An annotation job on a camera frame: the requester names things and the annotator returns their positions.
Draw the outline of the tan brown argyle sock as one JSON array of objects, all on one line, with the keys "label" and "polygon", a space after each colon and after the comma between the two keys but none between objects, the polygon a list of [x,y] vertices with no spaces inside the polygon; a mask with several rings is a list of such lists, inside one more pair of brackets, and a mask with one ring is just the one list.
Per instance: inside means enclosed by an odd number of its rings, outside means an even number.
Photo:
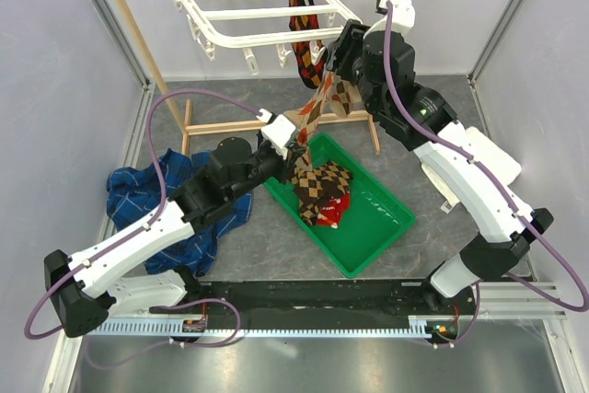
[{"label": "tan brown argyle sock", "polygon": [[[296,142],[308,146],[309,140],[319,125],[319,118],[327,106],[337,117],[346,119],[356,104],[362,101],[358,87],[350,82],[333,85],[327,71],[324,72],[320,86],[305,106],[298,110],[288,110],[284,113],[298,128]],[[312,170],[310,149],[308,153],[308,168]]]}]

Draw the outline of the brown yellow argyle sock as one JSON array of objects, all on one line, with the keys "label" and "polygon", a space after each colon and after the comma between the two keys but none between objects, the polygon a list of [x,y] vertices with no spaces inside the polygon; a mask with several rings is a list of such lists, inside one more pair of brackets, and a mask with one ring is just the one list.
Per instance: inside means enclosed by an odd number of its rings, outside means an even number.
[{"label": "brown yellow argyle sock", "polygon": [[314,170],[321,187],[321,198],[340,198],[350,192],[353,174],[339,163],[329,160]]},{"label": "brown yellow argyle sock", "polygon": [[319,179],[313,170],[307,171],[298,183],[293,183],[294,194],[298,199],[299,215],[306,225],[313,226],[321,209],[329,198],[321,198]]}]

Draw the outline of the red christmas sock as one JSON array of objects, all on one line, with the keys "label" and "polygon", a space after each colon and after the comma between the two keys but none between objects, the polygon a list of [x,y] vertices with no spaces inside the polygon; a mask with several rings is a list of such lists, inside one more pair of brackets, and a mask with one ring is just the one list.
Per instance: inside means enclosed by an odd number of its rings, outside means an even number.
[{"label": "red christmas sock", "polygon": [[349,192],[347,192],[339,198],[331,198],[325,206],[338,206],[340,208],[340,210],[342,211],[342,215],[343,215],[349,209],[350,203],[351,203],[351,195]]},{"label": "red christmas sock", "polygon": [[315,225],[338,229],[342,218],[342,211],[338,206],[325,206],[319,212]]}]

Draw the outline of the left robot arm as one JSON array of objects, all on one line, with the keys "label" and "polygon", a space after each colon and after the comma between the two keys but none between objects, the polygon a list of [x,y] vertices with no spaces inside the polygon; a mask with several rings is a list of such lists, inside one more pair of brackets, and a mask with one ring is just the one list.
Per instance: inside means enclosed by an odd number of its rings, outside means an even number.
[{"label": "left robot arm", "polygon": [[127,272],[220,221],[238,198],[268,179],[285,179],[305,151],[295,141],[275,147],[261,139],[253,149],[242,138],[226,138],[206,165],[138,221],[71,256],[61,250],[47,255],[46,290],[65,335],[80,337],[108,318],[152,307],[198,309],[202,291],[187,267],[132,278]]}]

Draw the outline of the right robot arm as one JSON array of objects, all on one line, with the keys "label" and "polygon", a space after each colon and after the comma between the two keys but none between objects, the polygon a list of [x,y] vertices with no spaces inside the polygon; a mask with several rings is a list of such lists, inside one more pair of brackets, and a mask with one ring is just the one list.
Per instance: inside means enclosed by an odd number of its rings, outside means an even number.
[{"label": "right robot arm", "polygon": [[510,271],[554,217],[546,208],[531,208],[475,165],[478,154],[464,125],[436,90],[416,83],[415,51],[399,33],[371,31],[350,19],[328,54],[327,69],[358,88],[374,120],[433,169],[478,227],[477,235],[422,285],[423,306],[443,313],[467,286]]}]

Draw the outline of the white plastic clip hanger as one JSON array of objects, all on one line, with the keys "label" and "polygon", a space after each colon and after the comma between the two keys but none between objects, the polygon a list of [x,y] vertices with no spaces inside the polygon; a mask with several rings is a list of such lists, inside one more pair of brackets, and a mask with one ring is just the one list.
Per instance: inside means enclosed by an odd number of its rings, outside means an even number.
[{"label": "white plastic clip hanger", "polygon": [[337,38],[357,16],[341,0],[174,0],[186,15],[193,39],[210,61],[219,48],[242,52],[253,75],[262,49],[274,52],[281,68],[294,59],[294,44],[309,42],[316,60],[321,42]]}]

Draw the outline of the black red argyle sock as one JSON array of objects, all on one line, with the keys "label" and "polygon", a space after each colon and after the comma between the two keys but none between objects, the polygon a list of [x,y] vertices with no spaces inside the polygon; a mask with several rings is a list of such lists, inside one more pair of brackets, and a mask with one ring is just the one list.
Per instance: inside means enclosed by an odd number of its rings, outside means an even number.
[{"label": "black red argyle sock", "polygon": [[[288,0],[290,7],[314,6],[314,0]],[[294,15],[289,18],[289,30],[306,31],[319,29],[318,16]],[[311,41],[304,40],[291,44],[297,63],[297,71],[304,85],[310,89],[317,89],[320,86],[324,65],[327,57],[322,55],[314,64],[312,62]]]}]

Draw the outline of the green plastic tray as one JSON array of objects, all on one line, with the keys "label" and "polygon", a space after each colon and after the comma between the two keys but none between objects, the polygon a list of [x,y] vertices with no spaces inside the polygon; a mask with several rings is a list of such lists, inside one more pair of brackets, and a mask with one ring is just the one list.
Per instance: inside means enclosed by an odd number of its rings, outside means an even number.
[{"label": "green plastic tray", "polygon": [[264,187],[340,272],[354,278],[413,226],[415,215],[329,135],[314,136],[309,149],[313,169],[333,160],[353,173],[351,204],[338,229],[302,221],[293,183],[270,178]]}]

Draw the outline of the wooden clothes rack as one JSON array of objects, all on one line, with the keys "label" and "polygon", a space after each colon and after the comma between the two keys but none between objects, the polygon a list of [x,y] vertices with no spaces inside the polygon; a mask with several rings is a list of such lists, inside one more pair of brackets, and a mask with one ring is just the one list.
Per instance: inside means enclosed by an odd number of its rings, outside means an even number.
[{"label": "wooden clothes rack", "polygon": [[[186,18],[186,15],[177,9],[174,0],[172,0],[172,3],[174,5],[175,10],[178,11],[179,15],[181,17]],[[144,67],[147,69],[148,74],[155,81],[156,86],[158,87],[160,92],[162,92],[162,93],[168,92],[170,85],[171,85],[171,80],[170,80],[170,78],[164,76],[163,71],[162,71],[161,55],[163,52],[163,47],[156,43],[157,39],[163,38],[163,36],[164,36],[163,32],[149,31],[146,26],[145,21],[140,19],[138,17],[138,15],[132,11],[132,8],[131,8],[128,0],[114,0],[114,5],[115,5],[115,8],[121,13],[123,23],[124,23],[125,27],[128,29],[128,32],[129,32],[130,37],[132,39],[132,43],[135,46],[135,49],[139,52],[142,62],[144,64]],[[215,59],[213,61],[210,61],[208,59],[208,57],[206,56],[206,54],[204,53],[204,51],[202,50],[201,46],[193,39],[193,37],[191,35],[189,23],[188,23],[188,33],[189,33],[188,37],[186,37],[184,39],[177,38],[172,41],[172,46],[174,49],[177,49],[181,43],[186,43],[188,45],[194,46],[199,51],[201,51],[202,58],[211,67],[220,66],[220,64],[223,61],[227,60],[228,57],[230,57],[230,56],[235,56],[239,61],[241,61],[245,64],[245,59],[244,59],[242,52],[236,51],[236,50],[228,50],[225,48],[217,49]],[[332,40],[327,40],[327,41],[321,42],[319,44],[321,54],[316,60],[312,59],[312,62],[314,64],[321,58],[321,56],[323,55],[323,52],[326,50],[326,48],[333,41],[335,41],[337,38],[332,39]],[[261,55],[263,52],[267,52],[270,56],[274,57],[275,62],[277,63],[277,65],[280,69],[286,69],[288,67],[291,67],[291,68],[293,68],[295,73],[298,73],[295,57],[292,61],[290,61],[288,63],[286,68],[281,68],[277,62],[276,54],[274,52],[267,50],[267,49],[262,49],[257,53],[257,55],[256,55],[257,60],[258,60],[259,55]],[[248,75],[253,75],[249,71],[246,64],[245,64],[245,69],[246,69],[246,73]]]}]

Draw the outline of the blue plaid shirt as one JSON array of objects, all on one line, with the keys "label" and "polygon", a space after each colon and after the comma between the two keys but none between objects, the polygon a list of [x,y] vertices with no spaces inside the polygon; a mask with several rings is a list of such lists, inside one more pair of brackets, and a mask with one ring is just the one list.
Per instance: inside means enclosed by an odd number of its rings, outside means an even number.
[{"label": "blue plaid shirt", "polygon": [[[168,149],[157,160],[163,174],[159,177],[156,165],[147,168],[117,168],[107,178],[106,214],[119,231],[153,214],[163,195],[170,196],[192,178],[199,168],[211,159],[209,151],[191,156]],[[253,195],[248,192],[232,202],[227,213],[210,225],[193,229],[182,219],[177,208],[167,208],[163,214],[171,217],[180,229],[163,249],[145,259],[145,272],[151,275],[186,267],[195,277],[203,277],[214,265],[219,243],[231,231],[248,222],[253,209]]]}]

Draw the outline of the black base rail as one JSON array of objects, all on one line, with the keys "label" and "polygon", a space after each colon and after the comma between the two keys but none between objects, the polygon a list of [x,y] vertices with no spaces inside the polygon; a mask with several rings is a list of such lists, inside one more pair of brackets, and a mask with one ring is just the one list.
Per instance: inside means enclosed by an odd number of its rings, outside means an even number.
[{"label": "black base rail", "polygon": [[380,279],[208,282],[182,302],[205,298],[232,304],[247,331],[400,329],[411,317],[465,318],[477,301],[472,286],[445,299],[420,280]]}]

